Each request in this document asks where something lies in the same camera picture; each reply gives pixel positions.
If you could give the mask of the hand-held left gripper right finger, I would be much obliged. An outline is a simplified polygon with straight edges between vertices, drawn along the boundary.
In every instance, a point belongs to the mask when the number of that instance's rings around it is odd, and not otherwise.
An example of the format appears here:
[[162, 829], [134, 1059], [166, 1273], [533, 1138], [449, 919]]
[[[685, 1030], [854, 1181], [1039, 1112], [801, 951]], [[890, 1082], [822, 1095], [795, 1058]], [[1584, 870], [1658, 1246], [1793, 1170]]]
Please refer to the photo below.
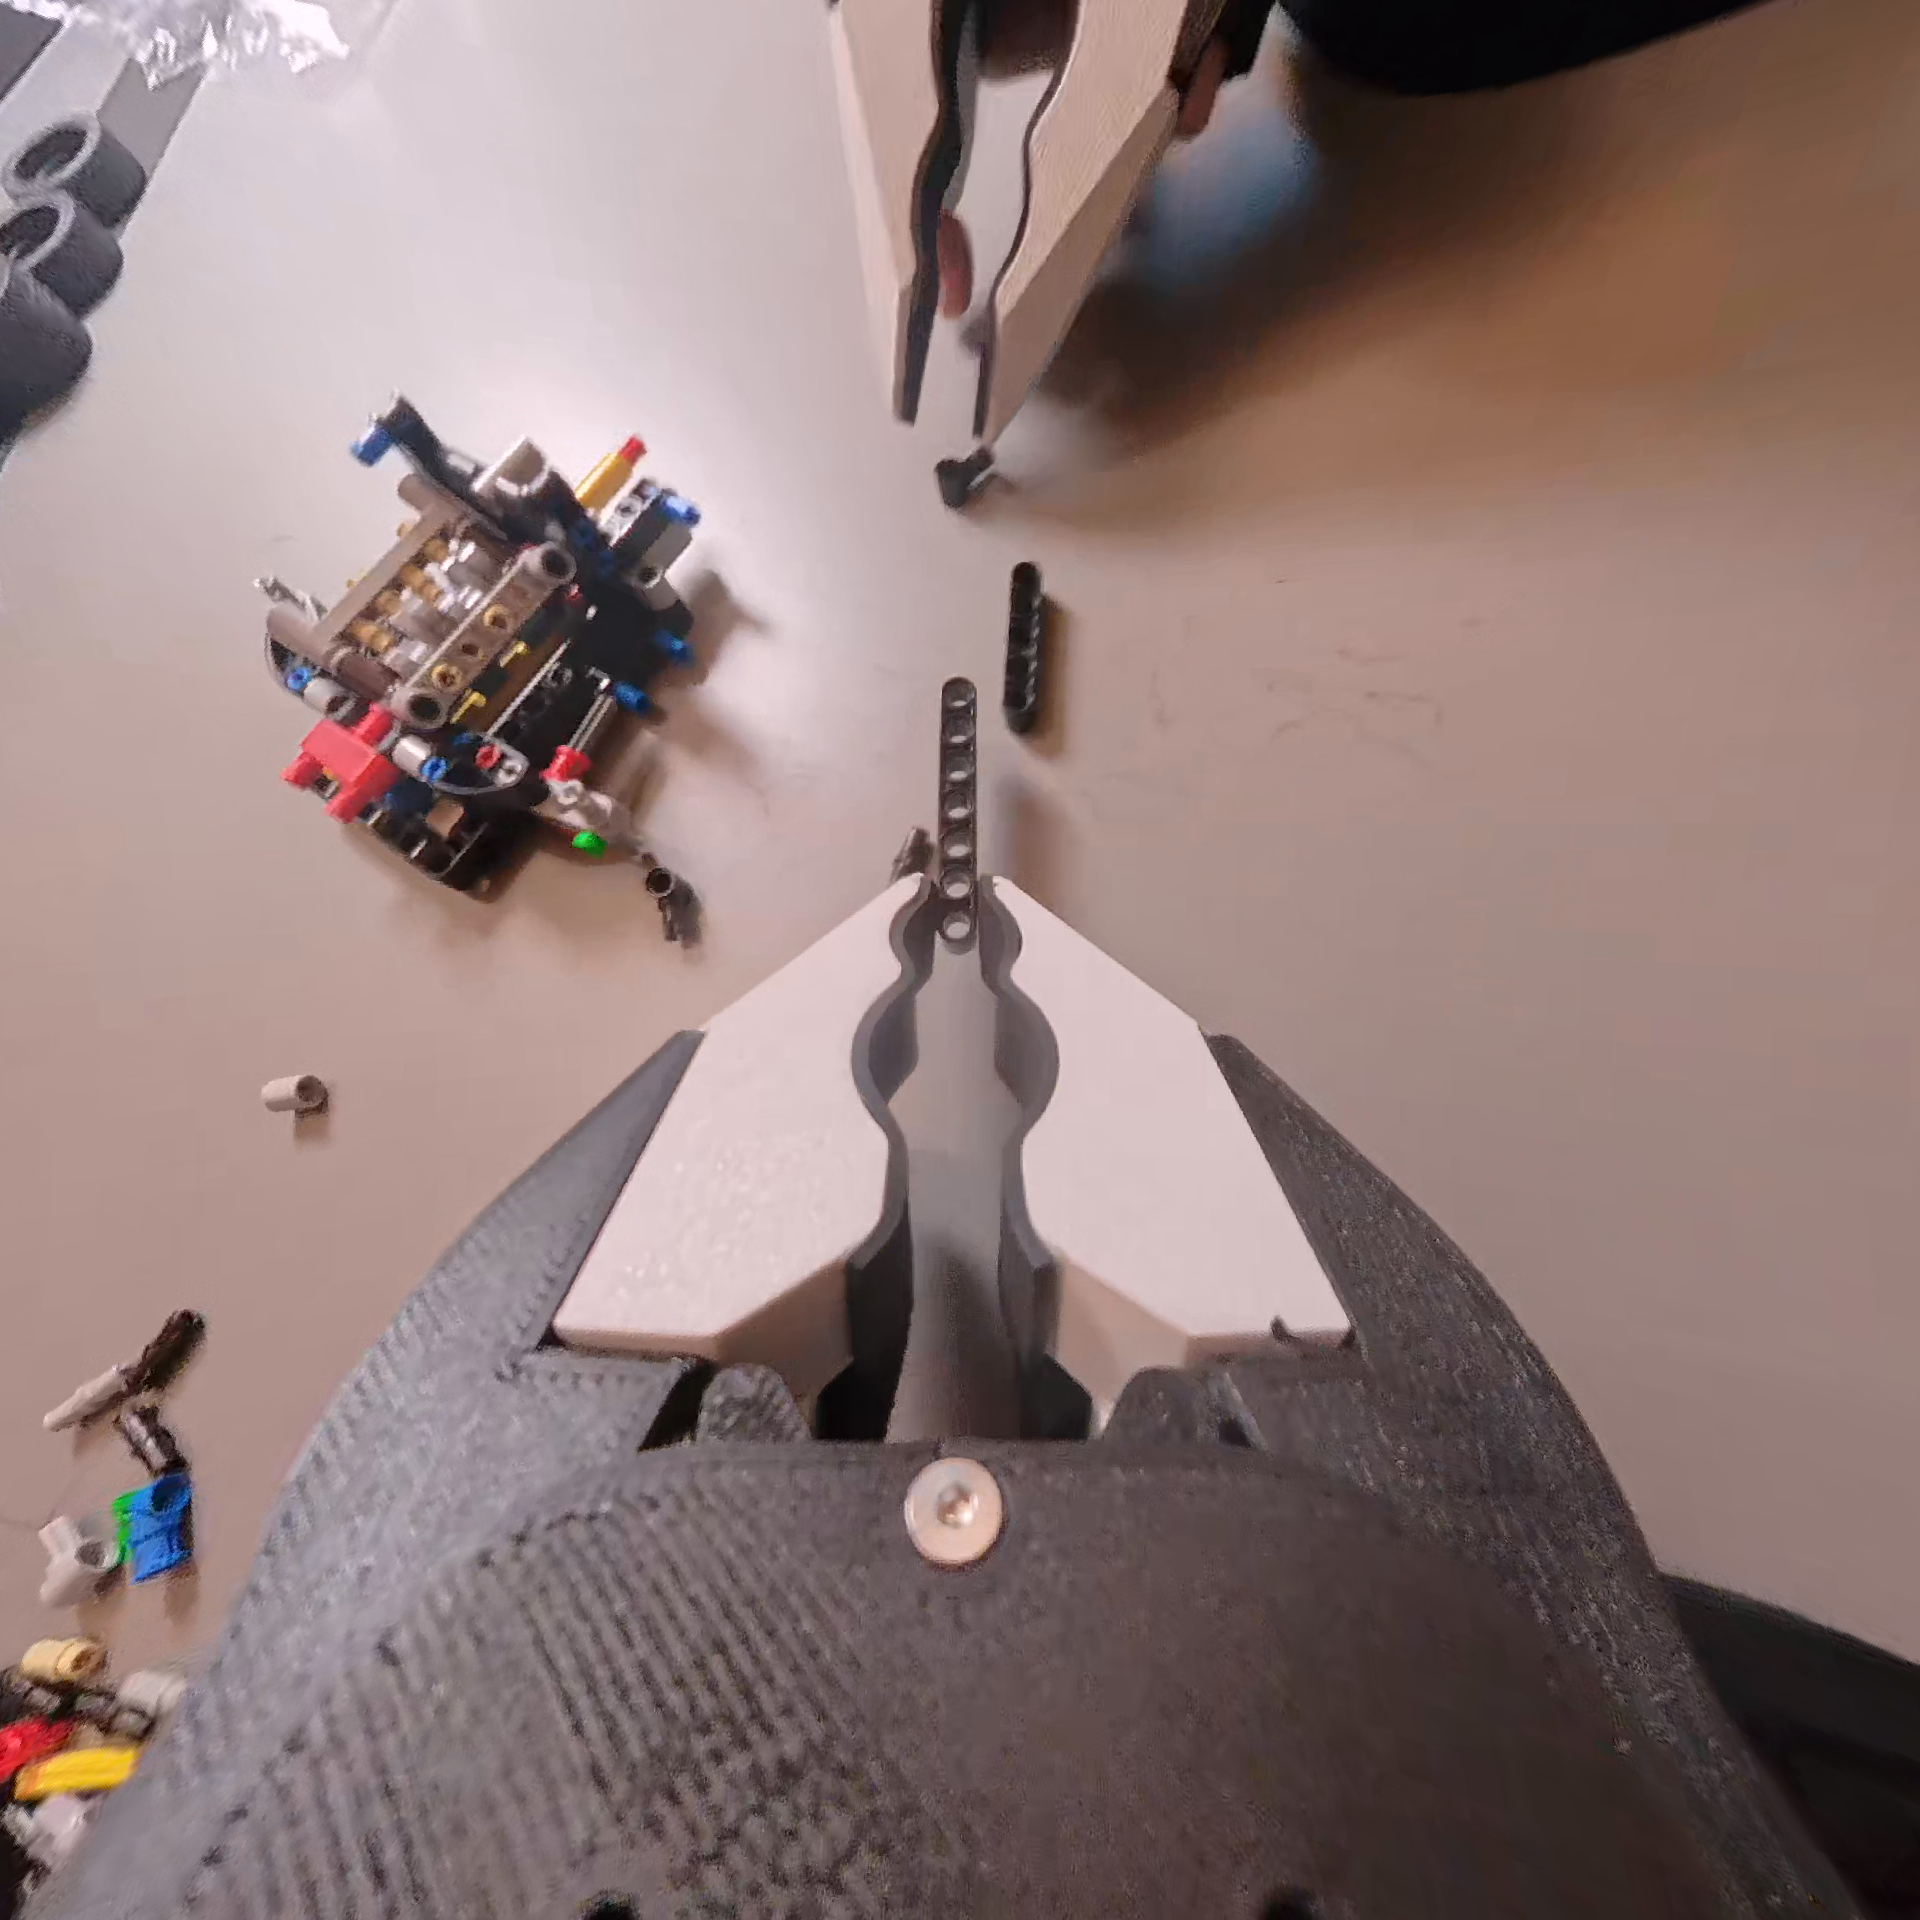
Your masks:
[[1158, 1368], [1342, 1346], [1352, 1319], [1201, 1026], [1008, 879], [980, 974], [1018, 1122], [997, 1303], [1019, 1377], [1095, 1407]]

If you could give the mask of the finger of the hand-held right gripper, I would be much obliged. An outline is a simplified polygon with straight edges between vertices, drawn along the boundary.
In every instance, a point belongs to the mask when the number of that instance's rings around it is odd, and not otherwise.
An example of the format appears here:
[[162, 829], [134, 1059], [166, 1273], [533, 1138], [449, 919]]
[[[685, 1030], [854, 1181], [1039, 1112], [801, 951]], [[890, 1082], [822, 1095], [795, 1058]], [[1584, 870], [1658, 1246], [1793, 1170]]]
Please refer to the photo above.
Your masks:
[[886, 409], [911, 426], [963, 177], [975, 4], [833, 4], [829, 55]]
[[1022, 211], [985, 298], [975, 408], [994, 445], [1061, 350], [1179, 116], [1186, 4], [1079, 4], [1019, 147]]

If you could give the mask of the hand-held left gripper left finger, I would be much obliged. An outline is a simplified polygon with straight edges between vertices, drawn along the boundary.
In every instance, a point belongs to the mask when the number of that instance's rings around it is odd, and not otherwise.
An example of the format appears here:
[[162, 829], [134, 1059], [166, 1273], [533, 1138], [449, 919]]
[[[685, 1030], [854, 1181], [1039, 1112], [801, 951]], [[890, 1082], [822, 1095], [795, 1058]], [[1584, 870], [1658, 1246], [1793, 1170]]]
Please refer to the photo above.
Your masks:
[[916, 1303], [909, 1156], [927, 879], [890, 883], [718, 1010], [551, 1319], [577, 1352], [771, 1368], [890, 1428]]

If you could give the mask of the long black lego beam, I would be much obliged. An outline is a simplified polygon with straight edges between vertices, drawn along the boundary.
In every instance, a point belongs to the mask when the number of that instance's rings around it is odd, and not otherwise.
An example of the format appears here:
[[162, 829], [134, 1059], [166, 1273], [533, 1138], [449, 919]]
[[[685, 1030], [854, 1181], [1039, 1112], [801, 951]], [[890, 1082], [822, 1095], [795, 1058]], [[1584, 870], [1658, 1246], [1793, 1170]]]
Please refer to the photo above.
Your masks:
[[948, 952], [975, 951], [980, 919], [980, 704], [968, 679], [939, 691], [939, 791], [932, 815], [932, 897]]

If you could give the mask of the short black lego beam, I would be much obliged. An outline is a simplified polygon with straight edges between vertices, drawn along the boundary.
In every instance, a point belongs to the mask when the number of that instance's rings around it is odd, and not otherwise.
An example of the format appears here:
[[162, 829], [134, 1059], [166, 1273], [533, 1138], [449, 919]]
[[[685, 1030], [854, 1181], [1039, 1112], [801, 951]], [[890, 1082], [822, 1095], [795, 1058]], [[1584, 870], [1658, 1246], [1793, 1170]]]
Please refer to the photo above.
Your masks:
[[1001, 716], [1009, 735], [1032, 735], [1044, 710], [1046, 597], [1040, 568], [1019, 560], [1008, 580]]

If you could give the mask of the person's right forearm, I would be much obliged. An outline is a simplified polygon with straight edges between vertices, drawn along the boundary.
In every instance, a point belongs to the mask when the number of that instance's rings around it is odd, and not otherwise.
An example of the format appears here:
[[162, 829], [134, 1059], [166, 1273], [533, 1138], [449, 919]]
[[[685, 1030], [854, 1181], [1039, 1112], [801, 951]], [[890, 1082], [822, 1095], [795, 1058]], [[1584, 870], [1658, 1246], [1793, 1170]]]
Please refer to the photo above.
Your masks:
[[1749, 4], [1279, 4], [1316, 62], [1407, 100], [1569, 73], [1744, 11]]

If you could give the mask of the multicolour lego chassis assembly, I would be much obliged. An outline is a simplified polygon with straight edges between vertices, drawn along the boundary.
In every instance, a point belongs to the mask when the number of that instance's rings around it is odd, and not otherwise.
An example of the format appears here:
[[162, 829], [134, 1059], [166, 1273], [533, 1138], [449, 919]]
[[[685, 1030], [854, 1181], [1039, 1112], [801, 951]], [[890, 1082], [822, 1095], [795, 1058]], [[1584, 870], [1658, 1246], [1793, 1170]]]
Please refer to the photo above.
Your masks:
[[261, 660], [314, 716], [284, 783], [449, 894], [486, 894], [538, 829], [639, 870], [636, 808], [596, 769], [696, 665], [671, 570], [703, 513], [640, 472], [639, 437], [566, 481], [528, 437], [455, 450], [400, 396], [350, 456], [405, 466], [385, 555], [331, 604], [254, 582]]

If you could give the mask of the pile of loose lego pieces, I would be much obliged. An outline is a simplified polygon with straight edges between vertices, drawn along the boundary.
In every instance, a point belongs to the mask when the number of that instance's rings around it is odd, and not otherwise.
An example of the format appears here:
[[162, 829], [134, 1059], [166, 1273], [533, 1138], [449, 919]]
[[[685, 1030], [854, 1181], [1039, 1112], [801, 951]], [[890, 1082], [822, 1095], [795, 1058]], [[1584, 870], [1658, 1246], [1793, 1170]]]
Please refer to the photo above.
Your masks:
[[[162, 1401], [203, 1336], [199, 1309], [172, 1309], [134, 1355], [44, 1416], [48, 1432], [111, 1431], [137, 1466], [137, 1482], [102, 1507], [39, 1526], [44, 1607], [76, 1611], [195, 1569], [195, 1477]], [[79, 1849], [181, 1693], [175, 1667], [113, 1671], [92, 1635], [44, 1636], [3, 1666], [3, 1913]]]

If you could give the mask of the clear crumpled plastic bag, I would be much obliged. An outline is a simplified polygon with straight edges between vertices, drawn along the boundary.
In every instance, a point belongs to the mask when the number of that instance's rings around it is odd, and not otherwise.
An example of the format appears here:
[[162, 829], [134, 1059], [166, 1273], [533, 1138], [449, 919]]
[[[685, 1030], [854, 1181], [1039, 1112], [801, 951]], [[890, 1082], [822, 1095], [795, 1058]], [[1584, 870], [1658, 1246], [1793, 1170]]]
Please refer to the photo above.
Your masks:
[[103, 35], [148, 85], [199, 67], [290, 73], [348, 62], [389, 4], [3, 4], [3, 16]]

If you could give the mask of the black dimpled cushion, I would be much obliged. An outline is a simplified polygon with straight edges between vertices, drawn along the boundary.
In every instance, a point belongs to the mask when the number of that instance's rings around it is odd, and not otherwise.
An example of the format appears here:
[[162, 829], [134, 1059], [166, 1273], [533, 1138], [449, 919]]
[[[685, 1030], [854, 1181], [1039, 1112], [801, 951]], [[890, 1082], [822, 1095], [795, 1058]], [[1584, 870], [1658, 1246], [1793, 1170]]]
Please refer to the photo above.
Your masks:
[[1867, 1917], [1916, 1917], [1916, 1666], [1666, 1575], [1713, 1693]]

